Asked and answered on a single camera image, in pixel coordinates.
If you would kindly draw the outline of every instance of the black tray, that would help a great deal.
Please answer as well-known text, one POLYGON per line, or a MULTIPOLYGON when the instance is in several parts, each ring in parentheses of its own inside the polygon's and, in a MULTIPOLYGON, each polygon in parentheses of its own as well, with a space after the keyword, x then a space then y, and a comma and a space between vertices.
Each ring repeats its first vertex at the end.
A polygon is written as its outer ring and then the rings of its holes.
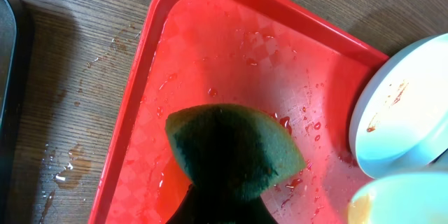
POLYGON ((13 167, 34 26, 20 0, 0 0, 0 223, 13 167))

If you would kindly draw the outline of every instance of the wood grain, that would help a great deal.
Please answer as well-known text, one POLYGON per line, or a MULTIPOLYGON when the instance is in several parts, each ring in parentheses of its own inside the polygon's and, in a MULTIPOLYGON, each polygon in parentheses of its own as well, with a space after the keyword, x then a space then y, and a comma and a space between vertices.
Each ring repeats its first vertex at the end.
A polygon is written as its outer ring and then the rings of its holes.
MULTIPOLYGON (((6 221, 85 223, 151 0, 24 1, 36 38, 6 221)), ((448 31, 448 0, 293 1, 390 55, 448 31)))

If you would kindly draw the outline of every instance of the sponge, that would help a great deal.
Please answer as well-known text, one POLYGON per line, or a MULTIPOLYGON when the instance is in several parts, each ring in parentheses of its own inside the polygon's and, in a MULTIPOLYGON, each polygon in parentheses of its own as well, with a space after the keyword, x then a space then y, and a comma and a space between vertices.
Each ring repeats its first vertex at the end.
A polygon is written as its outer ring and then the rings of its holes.
POLYGON ((219 202, 244 204, 305 167, 290 134, 269 115, 209 104, 168 116, 176 161, 195 187, 219 202))

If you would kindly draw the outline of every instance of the checkered pattern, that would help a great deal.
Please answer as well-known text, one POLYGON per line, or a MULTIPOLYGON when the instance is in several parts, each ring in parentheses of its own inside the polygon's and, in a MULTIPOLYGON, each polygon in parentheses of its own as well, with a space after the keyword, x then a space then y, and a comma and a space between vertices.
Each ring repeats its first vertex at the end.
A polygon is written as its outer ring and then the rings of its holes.
POLYGON ((165 119, 189 106, 227 102, 289 116, 309 160, 295 177, 303 183, 294 192, 285 181, 262 196, 274 217, 280 223, 341 223, 347 200, 368 181, 338 155, 348 155, 350 97, 369 72, 233 0, 180 0, 160 38, 107 222, 166 222, 188 179, 172 160, 165 119), (314 129, 317 122, 320 129, 314 129))

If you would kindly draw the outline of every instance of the red tray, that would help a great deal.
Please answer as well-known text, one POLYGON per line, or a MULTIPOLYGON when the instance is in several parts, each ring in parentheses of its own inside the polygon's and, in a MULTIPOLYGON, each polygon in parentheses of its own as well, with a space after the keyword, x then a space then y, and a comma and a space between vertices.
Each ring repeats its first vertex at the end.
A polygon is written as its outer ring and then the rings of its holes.
POLYGON ((189 181, 166 117, 237 103, 287 127, 307 168, 262 195, 279 223, 344 223, 369 178, 347 148, 354 104, 388 59, 289 0, 153 0, 89 223, 163 223, 189 181))

